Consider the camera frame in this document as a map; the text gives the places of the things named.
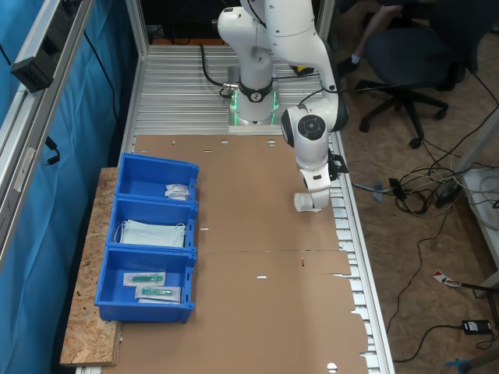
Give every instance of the chair base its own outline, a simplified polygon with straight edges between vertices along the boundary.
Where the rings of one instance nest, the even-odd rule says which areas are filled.
[[[422,93],[417,93],[411,90],[386,88],[386,85],[383,83],[371,82],[369,80],[361,80],[359,84],[357,84],[356,89],[377,89],[391,95],[390,99],[379,105],[377,108],[374,108],[371,112],[369,112],[362,118],[359,130],[361,132],[369,132],[370,120],[372,118],[376,117],[378,114],[386,111],[391,107],[395,107],[395,111],[400,111],[402,107],[404,107],[407,111],[407,114],[411,118],[412,125],[414,126],[414,129],[416,130],[416,133],[418,135],[417,138],[414,138],[409,142],[409,146],[414,150],[418,149],[421,146],[424,139],[423,127],[421,126],[421,121],[419,120],[419,116],[414,103],[423,103],[440,108],[440,110],[435,114],[435,118],[439,121],[445,118],[445,115],[447,114],[447,110],[449,108],[447,103],[434,99],[430,96],[423,95]]]

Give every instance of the surgical mask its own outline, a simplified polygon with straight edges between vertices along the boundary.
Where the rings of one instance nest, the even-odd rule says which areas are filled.
[[[115,232],[116,236],[121,229],[120,243],[137,245],[159,245],[161,247],[182,248],[186,236],[186,226],[160,226],[156,224],[142,224],[136,221],[124,221]]]

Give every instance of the brown floor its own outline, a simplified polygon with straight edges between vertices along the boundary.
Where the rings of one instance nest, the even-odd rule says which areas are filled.
[[[352,53],[362,34],[362,18],[366,10],[373,7],[376,8],[375,3],[363,2],[338,18],[339,61]],[[480,45],[478,75],[497,96],[498,57],[499,36],[488,34]],[[359,79],[378,80],[367,61],[361,61],[360,69],[343,80],[343,88],[353,88]],[[416,105],[421,114],[426,138],[447,150],[477,127],[494,109],[493,100],[470,75],[452,92],[422,92],[450,104],[448,116],[441,122],[432,118],[436,112],[435,108],[423,104]],[[432,162],[423,147],[418,150],[409,148],[408,141],[414,137],[415,132],[404,110],[400,113],[395,113],[393,109],[388,110],[371,122],[369,133],[359,132],[360,119],[386,98],[384,93],[365,93],[362,96],[349,95],[347,99],[351,121],[348,128],[342,132],[342,139],[350,175],[355,182],[372,185],[375,181],[381,181],[387,186],[388,178],[400,178],[402,175],[375,165],[362,155],[354,144],[377,162],[396,170],[411,171],[416,167],[430,166]],[[458,148],[458,153],[462,153],[465,148],[466,143]],[[435,149],[430,150],[435,155],[442,155]],[[496,141],[487,147],[480,161],[491,164],[497,159],[499,146]],[[398,293],[407,285],[419,265],[416,243],[422,238],[435,236],[445,213],[423,219],[398,210],[394,198],[390,196],[383,196],[383,202],[377,203],[369,192],[357,189],[355,195],[387,325],[397,308]],[[432,208],[429,214],[438,212],[439,210]],[[434,325],[456,325],[460,324],[462,319],[491,320],[487,301],[475,299],[470,290],[446,288],[432,278],[435,270],[441,270],[454,280],[479,284],[495,271],[494,261],[464,197],[452,208],[438,239],[422,243],[421,249],[423,268],[403,294],[400,312],[388,334],[393,359],[410,357],[416,352],[424,332]],[[409,363],[395,364],[395,371],[398,374],[444,372],[445,362],[481,354],[482,351],[476,349],[475,344],[482,340],[483,337],[468,337],[457,330],[432,331],[418,357]],[[497,373],[499,361],[486,369],[473,372]]]

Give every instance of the black office chair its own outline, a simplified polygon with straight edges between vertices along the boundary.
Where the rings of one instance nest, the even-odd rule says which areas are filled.
[[[477,51],[483,35],[499,19],[499,0],[440,0],[429,17],[430,27],[390,29],[374,34],[366,43],[366,58],[384,83],[362,80],[357,89],[380,88],[392,98],[364,116],[360,131],[368,132],[370,119],[395,106],[405,107],[418,137],[409,143],[421,146],[423,128],[414,102],[440,108],[435,117],[443,119],[448,104],[412,91],[433,87],[453,90],[464,80],[465,69],[478,69]]]

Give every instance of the blue plastic bin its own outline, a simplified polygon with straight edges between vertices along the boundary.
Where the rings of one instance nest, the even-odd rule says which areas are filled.
[[[198,166],[188,162],[124,153],[119,166],[116,195],[197,204],[196,180],[199,171]],[[166,185],[175,183],[189,186],[188,200],[165,196]]]
[[[109,221],[107,244],[119,244],[121,240],[121,225],[132,220],[143,224],[160,224],[164,226],[186,226],[186,236],[182,248],[147,245],[150,249],[186,251],[196,253],[194,247],[194,225],[196,223],[197,207],[190,204],[161,202],[147,199],[133,199],[115,196],[111,220]],[[120,244],[133,249],[143,245]]]
[[[196,255],[186,252],[159,252],[144,248],[129,250],[106,246],[95,305],[104,320],[140,322],[187,322],[194,310],[193,270]],[[182,289],[179,304],[139,303],[135,287],[123,286],[129,272],[166,271],[165,286]]]

